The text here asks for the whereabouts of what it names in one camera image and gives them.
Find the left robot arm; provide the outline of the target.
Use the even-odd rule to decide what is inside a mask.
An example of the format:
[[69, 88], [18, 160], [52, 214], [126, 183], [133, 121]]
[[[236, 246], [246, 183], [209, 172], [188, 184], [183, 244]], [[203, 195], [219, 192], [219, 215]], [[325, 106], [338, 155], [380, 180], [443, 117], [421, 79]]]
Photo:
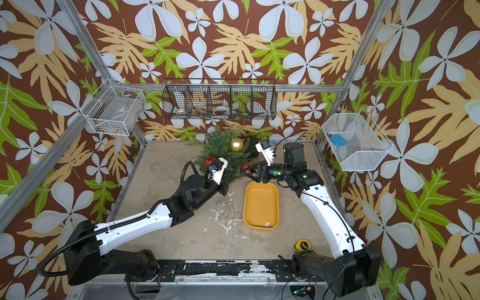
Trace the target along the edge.
[[226, 195], [235, 175], [223, 157], [213, 161], [207, 176], [197, 170], [189, 177], [185, 173], [183, 170], [179, 187], [172, 196], [156, 201], [145, 212], [97, 225], [90, 221], [79, 223], [66, 244], [41, 262], [39, 275], [66, 276], [71, 286], [110, 274], [125, 274], [140, 280], [153, 278], [159, 266], [152, 251], [129, 252], [119, 247], [192, 218], [215, 194]]

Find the red faceted ornament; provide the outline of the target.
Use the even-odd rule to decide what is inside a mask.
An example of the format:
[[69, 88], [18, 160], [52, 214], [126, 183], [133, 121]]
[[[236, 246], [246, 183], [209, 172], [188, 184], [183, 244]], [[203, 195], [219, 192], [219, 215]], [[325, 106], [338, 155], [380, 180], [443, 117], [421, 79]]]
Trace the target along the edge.
[[253, 165], [250, 162], [243, 164], [241, 167], [241, 174], [243, 176], [252, 175], [252, 167]]
[[203, 162], [203, 165], [206, 169], [210, 169], [210, 167], [212, 165], [214, 165], [214, 162], [215, 162], [216, 158], [213, 157], [213, 156], [207, 156], [205, 159], [204, 159], [204, 162]]

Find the gold ball ornament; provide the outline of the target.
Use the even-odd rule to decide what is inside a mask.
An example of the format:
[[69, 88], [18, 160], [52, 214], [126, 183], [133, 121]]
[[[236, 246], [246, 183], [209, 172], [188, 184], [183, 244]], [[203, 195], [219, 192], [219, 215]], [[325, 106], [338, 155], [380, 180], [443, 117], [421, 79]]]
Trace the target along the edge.
[[234, 137], [230, 142], [230, 148], [235, 152], [243, 150], [244, 146], [245, 142], [240, 137]]

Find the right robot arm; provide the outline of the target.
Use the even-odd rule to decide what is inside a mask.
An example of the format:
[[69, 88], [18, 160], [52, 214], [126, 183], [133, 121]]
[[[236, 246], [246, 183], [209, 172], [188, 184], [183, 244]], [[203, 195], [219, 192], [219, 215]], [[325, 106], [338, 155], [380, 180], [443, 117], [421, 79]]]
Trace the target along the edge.
[[290, 267], [282, 270], [287, 282], [316, 278], [324, 281], [326, 290], [339, 298], [374, 286], [382, 261], [380, 252], [366, 246], [333, 203], [320, 175], [308, 169], [303, 145], [286, 143], [282, 164], [274, 162], [274, 142], [261, 141], [255, 148], [265, 161], [243, 169], [242, 175], [257, 183], [284, 181], [286, 187], [294, 191], [311, 211], [332, 252], [331, 257], [321, 256], [312, 250], [293, 254]]

